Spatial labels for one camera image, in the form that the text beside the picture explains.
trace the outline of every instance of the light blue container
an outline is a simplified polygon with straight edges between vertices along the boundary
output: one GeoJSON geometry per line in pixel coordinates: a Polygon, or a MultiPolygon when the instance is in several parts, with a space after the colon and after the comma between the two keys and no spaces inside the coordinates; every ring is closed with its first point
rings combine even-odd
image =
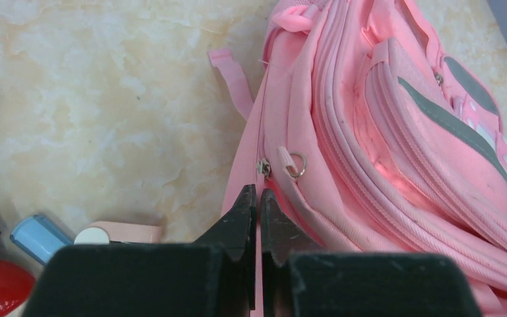
{"type": "Polygon", "coordinates": [[[11,241],[42,265],[60,248],[73,244],[45,215],[34,215],[20,222],[11,233],[11,241]]]}

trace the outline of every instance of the backpack strap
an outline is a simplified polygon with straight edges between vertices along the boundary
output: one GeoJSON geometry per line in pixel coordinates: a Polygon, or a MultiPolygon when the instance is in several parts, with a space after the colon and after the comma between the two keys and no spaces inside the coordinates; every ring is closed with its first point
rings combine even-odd
{"type": "Polygon", "coordinates": [[[276,13],[271,20],[289,32],[309,33],[319,13],[316,5],[295,5],[276,13]]]}
{"type": "Polygon", "coordinates": [[[220,71],[226,82],[234,107],[247,120],[252,112],[254,100],[242,66],[234,61],[232,52],[228,48],[209,51],[209,59],[211,65],[220,71]]]}

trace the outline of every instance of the gray reflective stripe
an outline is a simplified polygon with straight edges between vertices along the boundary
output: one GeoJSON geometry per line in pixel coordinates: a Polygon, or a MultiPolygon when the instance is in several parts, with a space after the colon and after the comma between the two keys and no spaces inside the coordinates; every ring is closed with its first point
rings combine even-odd
{"type": "Polygon", "coordinates": [[[426,97],[421,95],[420,92],[413,88],[413,86],[411,86],[411,84],[409,84],[405,79],[398,77],[397,80],[409,93],[413,101],[415,101],[415,104],[417,104],[417,106],[429,119],[436,122],[446,131],[450,132],[452,135],[485,157],[498,170],[507,183],[506,171],[496,157],[496,152],[492,147],[490,147],[489,142],[483,139],[483,137],[481,137],[474,129],[457,119],[441,106],[435,104],[429,99],[426,99],[426,97]]]}
{"type": "Polygon", "coordinates": [[[498,109],[494,100],[490,97],[487,90],[477,81],[470,73],[468,73],[463,66],[461,66],[455,59],[451,57],[445,57],[444,61],[452,75],[456,78],[461,86],[471,95],[475,101],[479,103],[486,111],[496,114],[498,116],[498,109]]]}

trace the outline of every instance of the zipper pull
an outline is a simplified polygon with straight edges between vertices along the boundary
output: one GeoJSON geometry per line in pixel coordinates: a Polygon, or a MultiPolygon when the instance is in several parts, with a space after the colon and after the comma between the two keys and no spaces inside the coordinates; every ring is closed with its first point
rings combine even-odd
{"type": "Polygon", "coordinates": [[[297,179],[304,175],[306,171],[306,157],[299,152],[289,152],[286,147],[279,147],[279,160],[288,172],[288,175],[294,179],[297,179]],[[292,159],[292,156],[296,155],[302,159],[302,168],[296,167],[296,163],[292,159]]]}
{"type": "Polygon", "coordinates": [[[269,178],[269,174],[271,173],[271,165],[266,158],[259,160],[255,165],[255,169],[257,169],[258,173],[263,174],[263,177],[265,177],[265,179],[269,178]]]}

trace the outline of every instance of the pink backpack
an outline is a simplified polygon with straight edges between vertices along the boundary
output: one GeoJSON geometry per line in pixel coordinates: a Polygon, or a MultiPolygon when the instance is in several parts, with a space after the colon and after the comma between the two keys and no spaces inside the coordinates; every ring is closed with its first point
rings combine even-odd
{"type": "Polygon", "coordinates": [[[326,248],[447,255],[483,313],[507,316],[499,107],[413,0],[281,0],[255,102],[230,51],[210,56],[248,121],[223,210],[272,188],[326,248]]]}

